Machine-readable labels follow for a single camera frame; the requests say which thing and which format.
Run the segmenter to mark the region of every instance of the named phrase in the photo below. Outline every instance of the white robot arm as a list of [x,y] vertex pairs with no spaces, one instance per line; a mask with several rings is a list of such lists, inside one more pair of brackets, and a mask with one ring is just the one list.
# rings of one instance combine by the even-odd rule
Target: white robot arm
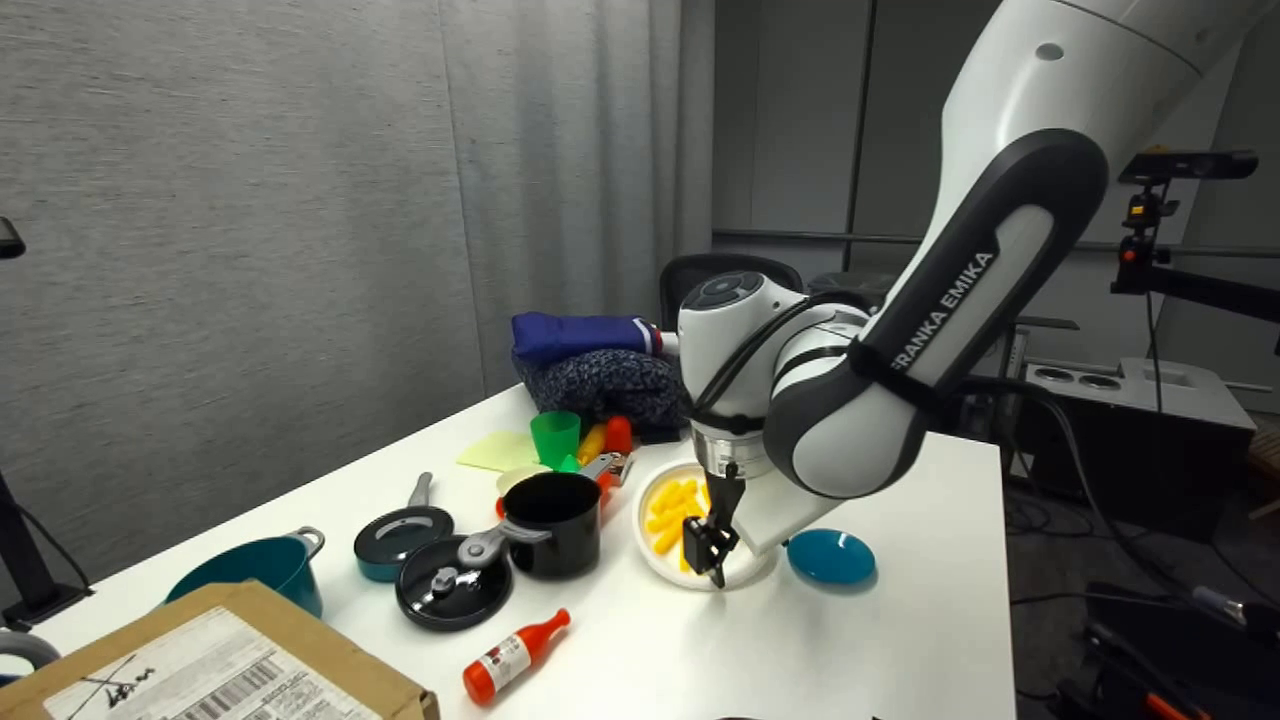
[[711,484],[682,555],[788,540],[901,482],[924,399],[973,370],[1094,215],[1113,175],[1272,0],[1005,0],[942,104],[929,235],[881,313],[720,275],[681,307],[681,370]]

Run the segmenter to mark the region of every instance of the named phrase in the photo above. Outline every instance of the small bottle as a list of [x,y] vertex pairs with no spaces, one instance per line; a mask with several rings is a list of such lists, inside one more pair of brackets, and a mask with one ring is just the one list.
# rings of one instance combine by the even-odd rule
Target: small bottle
[[462,667],[462,687],[472,704],[492,704],[515,677],[538,667],[556,639],[568,632],[568,607],[556,607],[545,625],[525,625],[515,638],[498,639],[492,651]]

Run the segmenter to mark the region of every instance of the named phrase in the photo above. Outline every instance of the black cup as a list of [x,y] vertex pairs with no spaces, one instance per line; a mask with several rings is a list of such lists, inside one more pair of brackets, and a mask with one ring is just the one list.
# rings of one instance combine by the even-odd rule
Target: black cup
[[538,472],[509,488],[509,554],[525,576],[571,581],[600,564],[600,484],[571,472]]

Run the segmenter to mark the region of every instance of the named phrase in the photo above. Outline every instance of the white plate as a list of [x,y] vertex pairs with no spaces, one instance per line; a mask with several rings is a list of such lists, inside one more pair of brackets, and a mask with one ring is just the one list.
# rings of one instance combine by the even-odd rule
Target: white plate
[[[682,476],[705,476],[705,469],[699,469],[699,463],[666,463],[666,469],[658,469],[658,472],[653,472],[653,476],[642,482],[638,499],[636,499],[636,509],[633,509],[633,538],[636,538],[636,550],[638,550],[642,564],[648,564],[658,581],[666,581],[666,584],[675,584],[675,589],[711,593],[711,589],[714,589],[711,576],[693,576],[693,571],[681,567],[682,540],[675,540],[670,554],[658,555],[658,554],[648,543],[648,538],[642,538],[642,518],[648,518],[653,493],[665,488],[666,482],[682,482]],[[736,543],[736,550],[729,554],[729,561],[723,561],[723,589],[743,589],[743,584],[753,584],[757,576],[764,576],[767,567],[773,567],[773,555],[761,561],[747,543]]]

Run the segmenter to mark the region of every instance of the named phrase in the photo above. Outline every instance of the blue lid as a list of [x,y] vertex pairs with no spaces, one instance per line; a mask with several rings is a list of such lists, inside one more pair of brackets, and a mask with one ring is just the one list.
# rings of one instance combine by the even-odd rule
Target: blue lid
[[876,581],[876,555],[862,540],[834,528],[809,528],[788,540],[797,576],[811,584],[852,589]]

